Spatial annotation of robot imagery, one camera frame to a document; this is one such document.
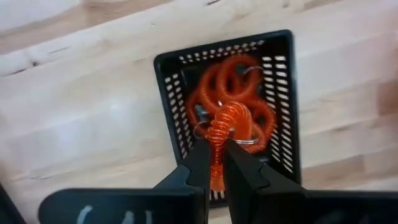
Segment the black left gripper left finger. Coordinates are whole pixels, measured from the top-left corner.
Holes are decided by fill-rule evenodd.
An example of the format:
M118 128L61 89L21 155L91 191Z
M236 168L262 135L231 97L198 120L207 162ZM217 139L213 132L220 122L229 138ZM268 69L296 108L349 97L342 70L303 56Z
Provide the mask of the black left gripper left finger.
M210 144L188 156L151 189L64 189L39 206L40 224L207 224Z

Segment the black plastic basket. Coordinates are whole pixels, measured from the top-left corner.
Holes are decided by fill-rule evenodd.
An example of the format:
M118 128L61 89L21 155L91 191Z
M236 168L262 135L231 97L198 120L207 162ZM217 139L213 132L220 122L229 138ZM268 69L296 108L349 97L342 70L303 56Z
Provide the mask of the black plastic basket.
M229 101L238 101L244 105L248 100L255 98L266 101L275 113L276 126L265 150L253 155L288 179L301 183L294 38L289 30L224 40L156 56L154 70L175 159L182 162L198 140L206 140L205 136L197 138L193 133L185 107L186 99L191 92L198 89L203 73L210 65L218 63L221 66L228 57L244 54L254 57L258 65L235 66L234 74L229 75L226 87L229 93L239 93L249 80L249 72L259 69L262 76L255 94L244 101L221 101L216 91L219 85L216 81L219 71L210 82L211 90L216 93L211 99L219 106L218 110ZM248 109L253 116L254 110ZM200 124L209 128L216 113L209 113L200 101L195 105L195 110ZM252 117L252 121L253 127L254 123L263 126L265 118L260 115L255 119ZM254 130L252 139L248 141L233 139L234 129L231 128L230 131L228 139L238 143L244 150L246 146L258 143L259 137ZM213 208L224 207L225 191L210 190L210 205Z

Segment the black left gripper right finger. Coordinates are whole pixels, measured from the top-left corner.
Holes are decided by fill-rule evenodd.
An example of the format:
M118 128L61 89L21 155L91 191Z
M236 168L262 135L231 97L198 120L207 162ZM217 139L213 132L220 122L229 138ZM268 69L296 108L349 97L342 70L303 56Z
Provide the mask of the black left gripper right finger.
M308 190L233 140L224 186L233 224L398 224L398 192Z

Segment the orange spring coil keychain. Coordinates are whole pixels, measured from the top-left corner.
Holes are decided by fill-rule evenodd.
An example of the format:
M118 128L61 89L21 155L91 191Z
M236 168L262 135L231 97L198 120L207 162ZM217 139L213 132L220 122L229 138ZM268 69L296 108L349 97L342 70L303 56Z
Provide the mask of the orange spring coil keychain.
M246 86L239 93L229 93L226 87L226 82L229 75L234 74L235 66L244 64L249 67L257 66L257 60L250 55L232 55L225 59L220 66L220 72L216 81L219 85L216 87L217 94L221 101L238 100L244 101L252 98L256 92L257 85L261 81L262 72L259 69L254 69L249 72L249 80Z
M211 125L205 134L205 139L211 146L210 189L224 190L223 156L224 145L233 128L233 139L248 141L252 139L253 121L250 110L238 101L225 103L215 114Z
M199 102L198 89L191 92L190 96L186 99L185 107L187 118L190 125L193 127L193 133L197 135L197 138L202 138L207 133L208 128L204 128L200 124L200 118L195 110L195 105Z
M211 99L216 95L211 88L210 82L220 70L220 64L216 63L210 65L203 73L201 80L198 84L198 96L203 107L211 114L215 114L219 106Z
M258 143L245 147L247 152L254 154L265 150L267 143L270 140L273 130L276 126L276 118L273 109L267 104L266 101L260 98L248 100L247 102L245 102L245 104L248 108L254 110L254 114L252 116L253 119L258 118L260 115L265 118L263 126L254 123L253 130L258 134Z

